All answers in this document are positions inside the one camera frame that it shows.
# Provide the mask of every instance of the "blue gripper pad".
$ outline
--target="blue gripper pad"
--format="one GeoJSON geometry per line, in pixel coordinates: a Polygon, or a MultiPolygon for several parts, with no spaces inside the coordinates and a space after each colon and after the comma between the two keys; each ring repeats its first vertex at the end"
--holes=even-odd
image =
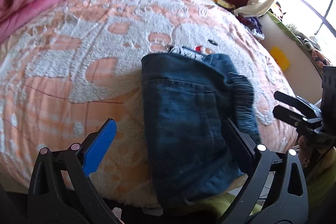
{"type": "Polygon", "coordinates": [[[109,119],[99,131],[99,135],[84,154],[83,171],[87,176],[97,171],[99,164],[116,136],[117,124],[114,120],[109,119]]]}

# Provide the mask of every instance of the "green fabric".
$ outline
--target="green fabric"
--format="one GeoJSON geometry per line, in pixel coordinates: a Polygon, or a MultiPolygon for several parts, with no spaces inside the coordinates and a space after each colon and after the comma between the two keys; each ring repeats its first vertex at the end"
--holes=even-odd
{"type": "MultiPolygon", "coordinates": [[[[179,207],[170,209],[166,212],[176,215],[176,216],[183,216],[190,213],[196,213],[200,211],[208,211],[213,213],[216,218],[220,218],[223,213],[229,208],[230,204],[235,199],[235,196],[230,193],[224,193],[218,196],[214,196],[211,198],[207,198],[204,200],[200,200],[195,202],[192,205],[179,207]]],[[[257,213],[261,210],[260,205],[255,205],[251,214],[257,213]]]]}
{"type": "Polygon", "coordinates": [[[309,213],[312,214],[323,203],[336,183],[336,160],[316,179],[307,184],[309,213]]]}
{"type": "Polygon", "coordinates": [[[293,40],[297,46],[302,50],[302,52],[309,58],[311,63],[316,68],[317,72],[319,73],[320,77],[322,78],[322,69],[315,63],[314,58],[311,56],[310,52],[307,50],[305,45],[301,43],[301,41],[295,36],[294,33],[290,31],[289,28],[287,28],[274,14],[272,14],[270,11],[267,12],[269,17],[273,20],[274,23],[278,25],[278,27],[291,39],[293,40]]]}

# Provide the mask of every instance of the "black mount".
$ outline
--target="black mount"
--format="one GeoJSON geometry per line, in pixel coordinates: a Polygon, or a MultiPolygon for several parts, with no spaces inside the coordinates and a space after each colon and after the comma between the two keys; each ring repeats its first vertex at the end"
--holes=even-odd
{"type": "Polygon", "coordinates": [[[321,109],[305,99],[291,97],[279,91],[274,98],[286,105],[293,106],[300,113],[281,105],[273,109],[274,117],[294,127],[298,136],[305,136],[308,146],[315,149],[329,148],[336,140],[336,68],[323,66],[321,109]]]}
{"type": "Polygon", "coordinates": [[[28,220],[34,224],[121,224],[83,171],[84,156],[105,126],[89,134],[82,144],[51,152],[42,148],[35,162],[28,194],[28,220]],[[77,203],[67,198],[61,170],[67,171],[77,203]]]}
{"type": "MultiPolygon", "coordinates": [[[[42,148],[31,177],[28,218],[0,191],[1,204],[9,208],[6,211],[0,208],[0,215],[9,219],[6,223],[120,224],[83,169],[86,153],[109,121],[111,119],[97,133],[88,135],[82,144],[74,143],[67,150],[55,152],[42,148]],[[67,196],[61,170],[69,174],[76,201],[67,196]]],[[[216,224],[305,223],[308,220],[307,189],[296,152],[292,149],[286,154],[271,152],[263,144],[255,145],[230,119],[224,122],[228,125],[224,128],[230,130],[222,132],[222,136],[248,179],[216,224]],[[263,208],[250,216],[270,171],[275,171],[275,176],[263,208]]]]}
{"type": "Polygon", "coordinates": [[[271,152],[263,144],[255,145],[230,119],[225,122],[231,130],[222,132],[222,136],[248,178],[216,224],[305,223],[308,195],[296,152],[293,149],[285,154],[271,152]],[[271,171],[275,171],[275,176],[262,210],[250,216],[271,171]]]}

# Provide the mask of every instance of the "yellow object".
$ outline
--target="yellow object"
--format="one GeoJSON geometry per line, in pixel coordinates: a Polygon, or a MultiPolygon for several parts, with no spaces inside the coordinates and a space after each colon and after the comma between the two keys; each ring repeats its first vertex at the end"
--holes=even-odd
{"type": "Polygon", "coordinates": [[[278,47],[272,47],[269,53],[274,58],[275,62],[278,64],[282,71],[288,69],[291,63],[287,60],[284,53],[278,47]]]}
{"type": "Polygon", "coordinates": [[[235,9],[236,8],[235,5],[230,4],[226,2],[225,0],[213,0],[213,1],[225,9],[235,9]]]}

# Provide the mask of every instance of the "pink and white bedspread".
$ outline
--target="pink and white bedspread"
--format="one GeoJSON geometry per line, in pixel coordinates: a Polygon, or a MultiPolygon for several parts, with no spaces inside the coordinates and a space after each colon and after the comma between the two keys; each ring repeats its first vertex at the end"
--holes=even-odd
{"type": "Polygon", "coordinates": [[[116,138],[91,179],[104,197],[157,206],[143,133],[140,61],[167,44],[228,54],[253,84],[263,143],[274,151],[294,144],[294,128],[272,115],[278,103],[273,93],[293,91],[232,14],[190,0],[66,0],[1,45],[0,171],[28,187],[42,147],[66,149],[113,118],[116,138]]]}

